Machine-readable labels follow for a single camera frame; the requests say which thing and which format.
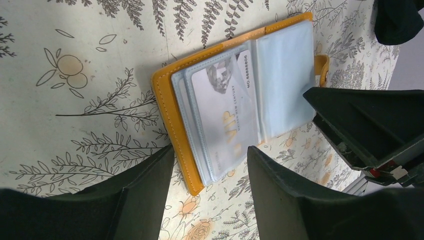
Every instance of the white tablecloth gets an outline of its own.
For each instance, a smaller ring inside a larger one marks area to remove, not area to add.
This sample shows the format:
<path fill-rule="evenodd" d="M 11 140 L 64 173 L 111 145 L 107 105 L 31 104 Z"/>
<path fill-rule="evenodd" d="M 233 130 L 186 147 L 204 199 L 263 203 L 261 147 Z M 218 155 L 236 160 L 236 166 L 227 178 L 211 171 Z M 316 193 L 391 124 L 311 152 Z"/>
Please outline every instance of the white tablecloth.
<path fill-rule="evenodd" d="M 75 193 L 169 144 L 151 91 L 158 68 L 300 12 L 314 14 L 328 87 L 386 89 L 399 53 L 374 37 L 373 1 L 0 0 L 0 183 Z M 261 149 L 334 190 L 359 172 L 312 123 Z M 175 164 L 161 240 L 259 239 L 246 162 L 192 197 Z"/>

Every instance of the gray graphic on card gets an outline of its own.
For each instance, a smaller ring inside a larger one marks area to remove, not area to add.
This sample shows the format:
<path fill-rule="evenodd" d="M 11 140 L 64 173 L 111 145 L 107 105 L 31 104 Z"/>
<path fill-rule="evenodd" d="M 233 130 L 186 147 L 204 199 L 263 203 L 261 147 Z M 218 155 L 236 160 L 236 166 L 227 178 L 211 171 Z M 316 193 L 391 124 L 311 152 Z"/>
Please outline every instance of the gray graphic on card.
<path fill-rule="evenodd" d="M 206 67 L 206 74 L 210 84 L 220 94 L 226 93 L 232 73 L 231 58 Z"/>

